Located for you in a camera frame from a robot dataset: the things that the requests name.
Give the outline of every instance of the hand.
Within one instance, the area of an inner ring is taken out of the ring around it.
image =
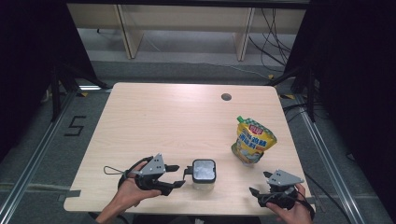
[[[305,200],[305,188],[301,184],[296,184],[296,188],[299,191],[297,199]],[[284,220],[288,224],[312,224],[313,221],[309,215],[308,209],[302,204],[295,203],[294,206],[288,211],[280,208],[274,203],[267,203],[266,206],[273,212],[279,215],[278,221]]]
[[[134,168],[134,170],[137,171],[142,169],[146,163],[146,161],[141,162]],[[134,182],[133,178],[135,177],[135,174],[129,174],[128,177],[130,178],[124,180],[113,200],[111,200],[96,219],[97,222],[111,223],[117,215],[125,212],[125,210],[132,206],[138,206],[142,200],[161,195],[161,191],[157,189],[140,189]]]

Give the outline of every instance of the yellow pouch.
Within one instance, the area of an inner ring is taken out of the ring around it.
[[[231,146],[243,163],[252,164],[260,160],[265,150],[276,143],[274,134],[254,119],[237,118],[239,121],[236,142]]]

